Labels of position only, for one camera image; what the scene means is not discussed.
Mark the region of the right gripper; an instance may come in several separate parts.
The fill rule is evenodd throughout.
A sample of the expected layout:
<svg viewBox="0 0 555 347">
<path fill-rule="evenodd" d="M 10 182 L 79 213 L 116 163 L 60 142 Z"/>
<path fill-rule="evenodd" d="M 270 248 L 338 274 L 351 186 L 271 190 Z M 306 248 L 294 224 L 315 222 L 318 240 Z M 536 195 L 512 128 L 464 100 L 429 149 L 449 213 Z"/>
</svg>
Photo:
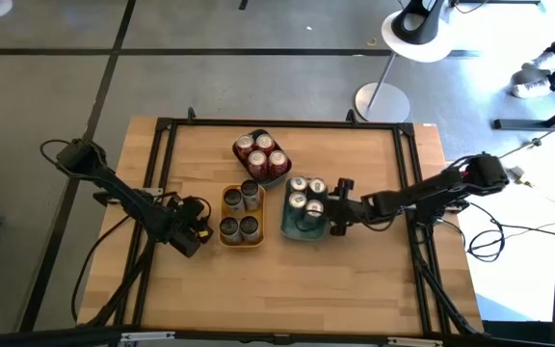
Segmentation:
<svg viewBox="0 0 555 347">
<path fill-rule="evenodd" d="M 345 236 L 346 225 L 371 224 L 373 205 L 367 200 L 349 200 L 355 182 L 350 178 L 340 177 L 336 186 L 337 196 L 330 197 L 330 234 Z"/>
</svg>

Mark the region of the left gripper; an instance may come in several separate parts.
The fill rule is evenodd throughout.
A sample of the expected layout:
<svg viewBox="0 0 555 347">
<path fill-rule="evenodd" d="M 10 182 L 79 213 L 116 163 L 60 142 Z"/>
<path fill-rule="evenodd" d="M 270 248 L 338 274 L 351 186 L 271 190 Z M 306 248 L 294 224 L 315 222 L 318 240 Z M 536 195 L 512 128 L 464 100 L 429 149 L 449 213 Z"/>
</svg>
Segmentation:
<svg viewBox="0 0 555 347">
<path fill-rule="evenodd" d="M 204 199 L 181 198 L 177 193 L 171 193 L 167 209 L 172 213 L 168 242 L 186 257 L 192 257 L 214 234 L 210 230 L 210 213 L 204 215 Z"/>
</svg>

